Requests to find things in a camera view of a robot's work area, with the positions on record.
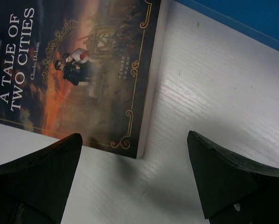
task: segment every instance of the table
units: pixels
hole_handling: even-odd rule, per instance
[[[209,223],[189,130],[279,168],[279,52],[172,2],[144,157],[84,147],[62,224]],[[0,164],[53,142],[0,125]]]

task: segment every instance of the gold filigree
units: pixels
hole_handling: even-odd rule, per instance
[[[79,27],[79,22],[76,20],[70,20],[64,23],[62,30],[57,30],[55,32],[55,38],[48,42],[48,46],[45,49],[46,58],[42,60],[42,65],[44,65],[44,70],[42,72],[43,83],[47,85],[49,77],[49,68],[52,63],[53,57],[55,55],[56,48],[62,42],[64,37],[70,33],[71,30]]]
[[[147,14],[146,14],[146,20],[144,22],[141,22],[139,25],[142,29],[145,29],[148,26],[149,20],[150,20],[151,9],[152,9],[152,3],[147,2],[146,0],[145,0],[145,3],[148,4],[148,10],[147,10]]]
[[[123,138],[121,138],[121,140],[118,144],[116,144],[113,141],[111,143],[112,148],[118,148],[119,146],[121,146],[123,149],[129,149],[130,148],[130,142],[128,140],[126,140],[125,138],[128,138],[131,135],[132,122],[133,122],[133,112],[132,112],[132,110],[127,110],[126,111],[126,116],[129,117],[128,133]]]

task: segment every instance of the book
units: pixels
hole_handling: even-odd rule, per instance
[[[0,123],[139,158],[168,0],[0,0]]]

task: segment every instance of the gold decorative border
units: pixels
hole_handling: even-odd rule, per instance
[[[137,82],[137,78],[138,78],[138,67],[140,65],[140,59],[141,59],[141,52],[143,49],[143,43],[144,43],[144,38],[145,38],[145,28],[149,25],[149,20],[150,20],[150,14],[151,14],[151,9],[152,9],[152,3],[147,2],[145,0],[145,3],[148,4],[148,9],[147,9],[147,14],[146,14],[146,20],[145,22],[140,23],[139,27],[142,28],[143,31],[143,37],[141,40],[141,46],[140,46],[140,51],[139,51],[139,59],[135,60],[132,63],[132,69],[130,71],[131,75],[133,78],[135,78],[135,84],[134,84],[134,89],[133,89],[133,98],[132,98],[132,104],[131,104],[131,109],[126,111],[126,115],[129,117],[129,125],[128,125],[128,132],[127,135],[125,135],[124,137],[121,138],[121,140],[119,141],[118,144],[116,144],[115,142],[111,143],[111,147],[112,148],[118,148],[119,146],[121,146],[123,149],[129,149],[130,148],[130,141],[126,140],[126,138],[131,136],[131,129],[132,129],[132,125],[133,125],[133,103],[134,103],[134,96],[135,96],[135,89],[136,89],[136,82]]]
[[[55,32],[55,38],[48,42],[48,46],[45,49],[46,58],[42,60],[42,65],[44,65],[44,70],[42,72],[43,83],[47,85],[49,77],[49,68],[52,63],[52,60],[55,55],[55,51],[58,45],[62,42],[64,37],[73,29],[79,27],[79,21],[70,20],[69,22],[64,23],[64,26],[61,31],[57,30]]]

